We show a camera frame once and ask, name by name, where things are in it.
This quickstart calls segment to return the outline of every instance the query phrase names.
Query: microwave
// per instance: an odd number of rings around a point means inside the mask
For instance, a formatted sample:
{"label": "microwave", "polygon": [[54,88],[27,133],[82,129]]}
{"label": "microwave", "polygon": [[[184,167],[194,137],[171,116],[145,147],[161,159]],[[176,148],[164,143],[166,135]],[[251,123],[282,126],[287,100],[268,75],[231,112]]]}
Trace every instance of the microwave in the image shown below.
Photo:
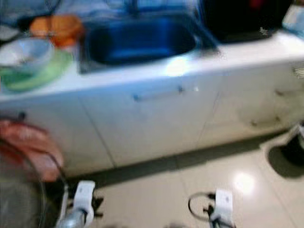
{"label": "microwave", "polygon": [[200,0],[205,27],[223,43],[267,38],[293,0]]}

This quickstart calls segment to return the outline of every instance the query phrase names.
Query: white countertop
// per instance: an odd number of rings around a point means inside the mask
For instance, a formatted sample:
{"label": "white countertop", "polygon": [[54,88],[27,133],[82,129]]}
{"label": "white countertop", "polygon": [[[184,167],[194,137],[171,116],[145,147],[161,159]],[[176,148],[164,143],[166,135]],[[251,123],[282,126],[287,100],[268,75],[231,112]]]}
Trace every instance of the white countertop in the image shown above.
{"label": "white countertop", "polygon": [[[280,62],[304,61],[304,40],[282,31],[268,39],[221,45],[218,48],[220,50],[219,55],[202,57],[188,62],[179,59],[175,63],[150,63],[103,70],[85,75],[78,72],[78,62],[75,60],[59,79],[33,91],[11,93],[2,86],[0,102],[58,95],[156,78],[212,73]],[[182,69],[176,70],[176,66],[182,66]]]}

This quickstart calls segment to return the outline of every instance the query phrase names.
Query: bowl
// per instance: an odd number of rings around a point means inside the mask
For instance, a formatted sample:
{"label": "bowl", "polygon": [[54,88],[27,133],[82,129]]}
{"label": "bowl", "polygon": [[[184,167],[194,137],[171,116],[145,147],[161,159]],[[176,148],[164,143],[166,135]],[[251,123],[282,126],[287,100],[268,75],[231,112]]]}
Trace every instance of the bowl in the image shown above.
{"label": "bowl", "polygon": [[18,39],[0,48],[0,68],[34,74],[49,63],[53,54],[54,46],[46,39]]}

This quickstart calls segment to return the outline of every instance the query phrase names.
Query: floor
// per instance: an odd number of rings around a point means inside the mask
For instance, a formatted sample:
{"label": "floor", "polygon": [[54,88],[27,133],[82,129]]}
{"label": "floor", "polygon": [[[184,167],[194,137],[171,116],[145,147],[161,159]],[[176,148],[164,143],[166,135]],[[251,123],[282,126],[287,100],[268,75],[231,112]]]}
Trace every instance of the floor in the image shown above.
{"label": "floor", "polygon": [[[208,228],[191,216],[187,201],[216,188],[233,192],[238,228],[304,227],[304,168],[262,141],[176,156],[162,163],[169,163],[168,169],[99,188],[95,194],[104,196],[104,217],[92,228]],[[201,213],[208,203],[198,199],[193,208]]]}

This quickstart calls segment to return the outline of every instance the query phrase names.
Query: kitchen sink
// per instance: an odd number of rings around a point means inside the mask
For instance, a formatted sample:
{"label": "kitchen sink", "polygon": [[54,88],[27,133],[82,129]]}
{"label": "kitchen sink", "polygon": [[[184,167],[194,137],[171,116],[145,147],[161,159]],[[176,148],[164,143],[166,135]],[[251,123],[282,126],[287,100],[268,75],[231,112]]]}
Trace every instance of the kitchen sink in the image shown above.
{"label": "kitchen sink", "polygon": [[92,23],[86,28],[80,55],[82,73],[216,49],[187,15]]}

